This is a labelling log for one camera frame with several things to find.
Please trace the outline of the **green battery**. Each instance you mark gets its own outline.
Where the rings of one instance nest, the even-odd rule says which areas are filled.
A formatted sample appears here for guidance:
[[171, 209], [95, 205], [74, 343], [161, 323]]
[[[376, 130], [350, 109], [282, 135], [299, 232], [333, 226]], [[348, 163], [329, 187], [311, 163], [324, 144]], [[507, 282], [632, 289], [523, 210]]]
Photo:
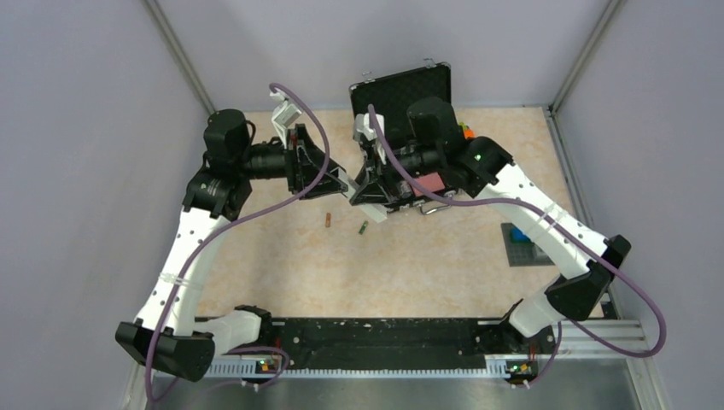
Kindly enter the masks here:
[[359, 235], [363, 235], [363, 234], [365, 233], [365, 230], [366, 230], [366, 228], [368, 227], [368, 225], [369, 225], [369, 222], [368, 222], [368, 221], [365, 221], [365, 222], [361, 225], [361, 227], [359, 228], [358, 234], [359, 234]]

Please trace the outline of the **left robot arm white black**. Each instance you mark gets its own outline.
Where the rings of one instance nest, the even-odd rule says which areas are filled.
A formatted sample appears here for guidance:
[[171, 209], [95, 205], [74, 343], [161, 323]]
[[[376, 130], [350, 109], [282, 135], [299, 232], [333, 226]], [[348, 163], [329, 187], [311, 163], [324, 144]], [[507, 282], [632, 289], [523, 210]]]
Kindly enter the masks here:
[[254, 179], [282, 179], [298, 199], [347, 193], [345, 169], [326, 159], [296, 124], [256, 143], [255, 125], [236, 109], [211, 114], [202, 165], [188, 183], [172, 248], [148, 300], [117, 343], [139, 364], [177, 378], [202, 379], [213, 360], [238, 347], [254, 353], [273, 343], [271, 314], [241, 305], [216, 319], [196, 316], [203, 287], [225, 234], [239, 219]]

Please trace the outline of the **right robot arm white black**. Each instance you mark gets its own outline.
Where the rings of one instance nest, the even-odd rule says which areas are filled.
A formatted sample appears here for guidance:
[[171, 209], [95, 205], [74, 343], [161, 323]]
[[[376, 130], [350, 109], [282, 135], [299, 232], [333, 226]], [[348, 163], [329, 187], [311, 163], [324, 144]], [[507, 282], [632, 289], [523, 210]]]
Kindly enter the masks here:
[[488, 205], [504, 215], [558, 268], [547, 286], [524, 298], [506, 315], [500, 329], [503, 345], [522, 352], [535, 335], [567, 319], [582, 322], [609, 289], [631, 251], [622, 235], [607, 237], [553, 201], [523, 171], [511, 153], [488, 137], [475, 137], [462, 126], [453, 106], [426, 97], [407, 109], [412, 151], [397, 154], [385, 132], [385, 118], [370, 106], [354, 118], [354, 138], [372, 147], [374, 165], [392, 167], [414, 191], [438, 202], [446, 198], [415, 177], [436, 173], [441, 181], [464, 191], [467, 201], [454, 207]]

